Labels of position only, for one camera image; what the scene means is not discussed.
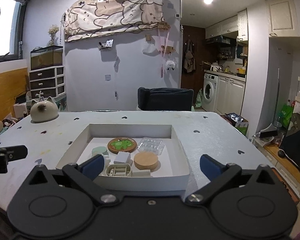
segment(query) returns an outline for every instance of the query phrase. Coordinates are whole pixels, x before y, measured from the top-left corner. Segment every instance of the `white tray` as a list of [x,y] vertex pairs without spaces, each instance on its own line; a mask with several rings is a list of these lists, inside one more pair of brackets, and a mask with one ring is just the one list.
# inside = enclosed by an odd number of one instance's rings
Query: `white tray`
[[[158,156],[159,165],[151,172],[151,177],[108,177],[98,176],[94,182],[106,189],[123,191],[180,191],[185,190],[189,180],[189,166],[183,148],[171,125],[125,125],[125,124],[90,124],[72,143],[59,161],[57,168],[70,162],[81,164],[91,158],[95,147],[105,146],[116,137],[129,137],[137,143],[143,137],[159,138],[165,144]],[[110,164],[116,154],[109,152]],[[131,159],[138,150],[131,153]],[[132,171],[138,170],[134,163]]]

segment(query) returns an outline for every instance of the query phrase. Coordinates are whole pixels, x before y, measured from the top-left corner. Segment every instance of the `fish tank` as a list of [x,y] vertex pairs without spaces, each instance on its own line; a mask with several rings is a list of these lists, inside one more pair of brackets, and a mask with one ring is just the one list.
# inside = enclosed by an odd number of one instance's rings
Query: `fish tank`
[[48,46],[45,48],[35,49],[31,54],[31,70],[42,69],[52,66],[62,66],[62,46]]

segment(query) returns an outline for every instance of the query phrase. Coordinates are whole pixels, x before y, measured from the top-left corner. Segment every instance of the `vase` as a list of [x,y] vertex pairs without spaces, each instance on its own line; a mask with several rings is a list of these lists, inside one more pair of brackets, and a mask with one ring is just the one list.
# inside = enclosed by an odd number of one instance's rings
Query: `vase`
[[53,46],[54,45],[54,39],[56,38],[56,34],[52,33],[50,34],[51,40],[49,42],[49,46]]

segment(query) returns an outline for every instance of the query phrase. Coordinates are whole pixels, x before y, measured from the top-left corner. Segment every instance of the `window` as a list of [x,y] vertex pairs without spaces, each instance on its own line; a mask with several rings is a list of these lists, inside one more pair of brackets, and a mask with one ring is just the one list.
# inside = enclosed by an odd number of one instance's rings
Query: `window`
[[0,62],[19,59],[25,7],[15,0],[0,0]]

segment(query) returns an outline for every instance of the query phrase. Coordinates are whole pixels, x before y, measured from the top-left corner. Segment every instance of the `metal screw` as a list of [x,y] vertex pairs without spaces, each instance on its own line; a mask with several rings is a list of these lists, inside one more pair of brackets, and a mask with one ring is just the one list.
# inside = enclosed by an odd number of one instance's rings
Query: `metal screw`
[[113,203],[117,200],[115,195],[112,194],[106,194],[101,196],[100,200],[104,203]]
[[189,197],[188,197],[188,200],[190,202],[201,202],[203,200],[203,196],[200,195],[200,194],[191,194]]
[[148,201],[148,205],[153,206],[155,205],[157,202],[155,200],[149,200]]

